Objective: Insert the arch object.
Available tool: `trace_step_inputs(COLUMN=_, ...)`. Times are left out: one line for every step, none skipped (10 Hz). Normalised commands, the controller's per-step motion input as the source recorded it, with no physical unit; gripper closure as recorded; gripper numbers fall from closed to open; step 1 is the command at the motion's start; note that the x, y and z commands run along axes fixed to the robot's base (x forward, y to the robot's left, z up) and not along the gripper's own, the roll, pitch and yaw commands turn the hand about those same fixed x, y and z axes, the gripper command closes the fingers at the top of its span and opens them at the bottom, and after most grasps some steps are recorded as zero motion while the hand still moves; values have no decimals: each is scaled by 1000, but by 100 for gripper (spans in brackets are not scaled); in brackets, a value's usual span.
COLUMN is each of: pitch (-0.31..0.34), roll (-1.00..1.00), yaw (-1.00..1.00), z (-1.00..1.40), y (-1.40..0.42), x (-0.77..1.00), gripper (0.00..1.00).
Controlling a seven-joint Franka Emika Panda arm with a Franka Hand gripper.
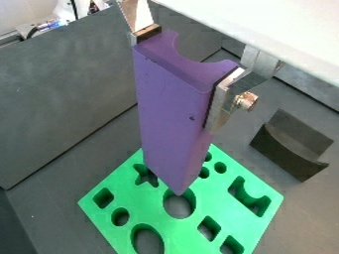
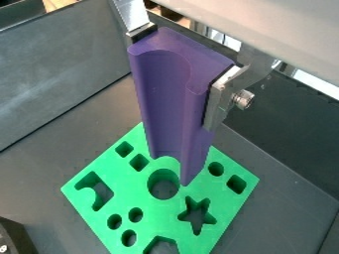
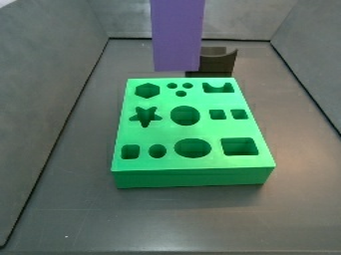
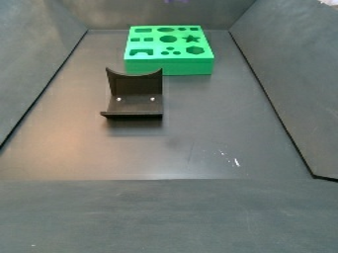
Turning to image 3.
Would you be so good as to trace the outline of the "purple flat gripper finger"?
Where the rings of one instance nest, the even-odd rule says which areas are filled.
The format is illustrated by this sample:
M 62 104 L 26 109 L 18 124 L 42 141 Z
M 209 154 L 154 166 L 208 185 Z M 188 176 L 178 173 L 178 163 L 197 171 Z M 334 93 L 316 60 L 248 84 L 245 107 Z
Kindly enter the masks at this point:
M 152 0 L 156 70 L 197 71 L 205 0 Z

